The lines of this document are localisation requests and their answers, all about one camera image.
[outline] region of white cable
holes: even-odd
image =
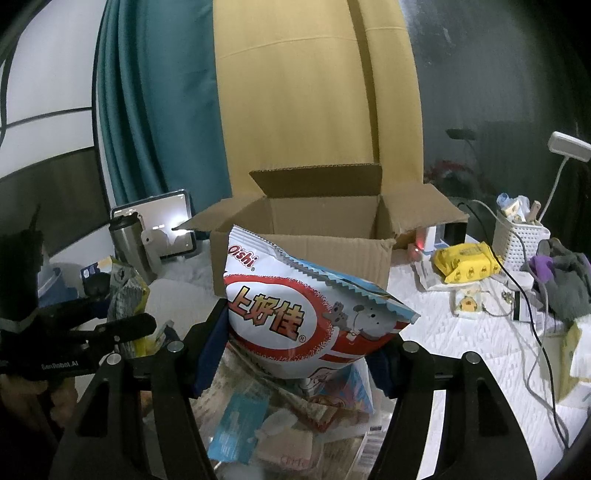
[[[562,171],[562,168],[564,167],[564,164],[566,163],[566,161],[567,161],[568,159],[569,159],[568,157],[565,157],[565,158],[564,158],[564,160],[563,160],[563,162],[562,162],[562,165],[560,166],[560,168],[559,168],[559,170],[558,170],[558,175],[556,175],[556,181],[554,182],[554,187],[553,187],[553,189],[552,189],[552,193],[550,194],[550,198],[548,199],[548,202],[546,203],[546,207],[544,208],[544,210],[546,210],[546,209],[548,208],[548,205],[550,204],[550,200],[552,199],[552,195],[554,194],[554,191],[555,191],[555,189],[556,189],[556,185],[557,185],[557,183],[558,183],[558,178],[560,177],[560,173],[561,173],[561,171]],[[529,271],[529,273],[530,273],[530,274],[531,274],[531,275],[534,277],[534,280],[535,280],[535,281],[538,283],[538,286],[540,287],[540,289],[542,289],[542,291],[543,291],[543,293],[544,293],[544,305],[545,305],[545,309],[544,309],[544,330],[543,330],[543,332],[542,332],[542,338],[540,339],[540,344],[539,344],[539,346],[538,346],[538,354],[537,354],[537,355],[536,355],[536,357],[535,357],[535,362],[534,362],[534,365],[531,367],[530,374],[529,374],[529,375],[528,375],[528,377],[527,377],[527,381],[526,381],[526,388],[527,388],[527,390],[530,392],[530,394],[532,394],[534,397],[536,397],[536,398],[538,399],[538,401],[539,401],[539,402],[540,402],[540,403],[541,403],[541,404],[542,404],[542,405],[543,405],[543,406],[544,406],[544,407],[545,407],[547,410],[549,410],[549,411],[551,411],[551,412],[554,412],[554,410],[553,410],[552,406],[551,406],[551,405],[549,405],[549,403],[548,403],[548,402],[546,402],[546,400],[545,400],[545,399],[543,399],[543,398],[542,398],[542,397],[540,397],[538,394],[536,394],[536,393],[535,393],[535,392],[534,392],[534,391],[531,389],[531,387],[530,387],[530,378],[531,378],[531,375],[532,375],[532,373],[533,373],[533,371],[534,371],[534,369],[535,369],[536,365],[538,364],[538,362],[539,362],[539,360],[540,360],[540,355],[541,355],[541,353],[542,353],[542,350],[543,350],[543,345],[544,345],[544,339],[545,339],[545,330],[546,330],[546,321],[547,321],[547,319],[548,319],[548,315],[549,315],[549,312],[548,312],[548,290],[546,290],[546,286],[545,286],[545,285],[544,285],[544,284],[543,284],[543,283],[540,281],[540,279],[539,279],[539,278],[536,276],[536,274],[535,274],[535,273],[533,272],[533,270],[531,269],[531,267],[530,267],[530,263],[528,262],[528,258],[527,258],[527,252],[526,252],[526,250],[525,250],[525,243],[524,243],[524,241],[522,240],[522,238],[521,238],[521,237],[520,237],[520,236],[519,236],[517,233],[515,233],[515,232],[514,232],[514,231],[513,231],[513,230],[512,230],[510,227],[506,226],[505,222],[503,222],[503,221],[502,221],[502,219],[501,219],[499,216],[497,216],[497,214],[496,214],[495,212],[493,212],[493,211],[492,211],[492,209],[491,209],[491,208],[490,208],[490,207],[489,207],[489,206],[488,206],[486,203],[484,203],[484,202],[481,202],[480,200],[476,200],[476,199],[473,199],[473,200],[470,200],[470,201],[471,201],[471,202],[475,202],[475,203],[479,203],[479,204],[480,204],[480,205],[482,205],[484,208],[486,208],[486,210],[488,210],[488,211],[491,213],[491,215],[492,215],[493,217],[495,217],[495,219],[497,219],[497,220],[498,220],[498,222],[497,222],[497,223],[499,223],[499,224],[500,224],[500,225],[501,225],[503,228],[505,228],[506,230],[508,230],[508,231],[509,231],[509,233],[512,233],[513,235],[515,235],[515,236],[517,237],[517,240],[519,240],[519,242],[521,243],[521,248],[522,248],[522,250],[523,250],[523,258],[524,258],[524,260],[525,260],[525,265],[526,265],[526,267],[527,267],[527,270],[528,270],[528,271]],[[568,430],[568,428],[566,427],[566,424],[564,423],[564,420],[563,420],[562,418],[560,418],[560,416],[559,416],[558,414],[556,414],[556,417],[557,417],[557,419],[559,420],[559,422],[560,422],[560,424],[561,424],[562,428],[564,429],[564,432],[565,432],[565,435],[564,435],[564,437],[565,437],[566,439],[568,439],[568,438],[569,438],[569,430]]]
[[[558,186],[558,181],[560,180],[560,174],[562,173],[562,169],[566,165],[566,162],[569,158],[570,157],[568,155],[565,155],[562,163],[560,164],[560,168],[558,169],[558,173],[556,174],[556,179],[554,180],[554,185],[552,186],[552,190],[550,191],[550,196],[548,197],[548,201],[546,202],[544,210],[542,210],[542,213],[540,214],[540,218],[538,218],[539,222],[542,221],[542,218],[544,218],[544,215],[546,214],[546,210],[548,210],[548,207],[550,206],[550,202],[552,201],[552,197],[554,196],[554,192],[556,191],[556,187]]]

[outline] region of cardboard box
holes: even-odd
[[[234,224],[294,257],[385,288],[395,244],[406,247],[419,227],[467,222],[433,185],[401,183],[382,192],[382,167],[375,163],[258,170],[251,177],[263,194],[238,193],[178,227],[211,232],[219,296]]]
[[[582,332],[575,323],[563,339],[560,352],[560,391],[558,403],[571,408],[591,407],[591,378],[571,376],[574,350],[581,340]]]

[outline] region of chinese characters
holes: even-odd
[[[304,311],[301,305],[289,301],[268,297],[259,293],[253,299],[247,294],[250,288],[243,286],[228,307],[246,321],[252,321],[255,327],[262,326],[273,315],[269,330],[291,340],[298,339],[298,329],[304,322]]]

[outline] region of yellow curtain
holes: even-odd
[[[234,194],[260,168],[379,161],[423,180],[418,83],[396,0],[215,0],[222,128]]]

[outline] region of yellow wet wipes package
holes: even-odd
[[[466,283],[499,273],[501,266],[484,242],[460,244],[437,250],[433,264],[445,276],[445,283]]]

